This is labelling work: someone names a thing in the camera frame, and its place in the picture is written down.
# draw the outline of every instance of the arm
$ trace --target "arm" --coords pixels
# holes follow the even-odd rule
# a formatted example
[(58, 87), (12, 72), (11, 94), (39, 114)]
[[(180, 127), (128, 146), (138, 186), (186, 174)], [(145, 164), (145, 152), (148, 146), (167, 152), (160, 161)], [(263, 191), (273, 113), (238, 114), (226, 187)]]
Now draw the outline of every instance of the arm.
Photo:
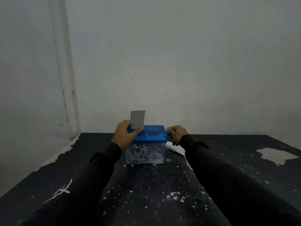
[(171, 129), (175, 144), (185, 149), (187, 161), (199, 182), (233, 226), (258, 223), (301, 225), (301, 214), (297, 209), (217, 158), (204, 143), (188, 135), (184, 128), (176, 127)]
[(85, 222), (111, 178), (114, 164), (121, 157), (121, 149), (130, 145), (143, 130), (141, 127), (128, 133), (129, 125), (130, 121), (118, 124), (112, 142), (105, 150), (96, 153), (88, 166), (56, 193), (59, 195), (46, 200), (22, 225), (75, 225)]

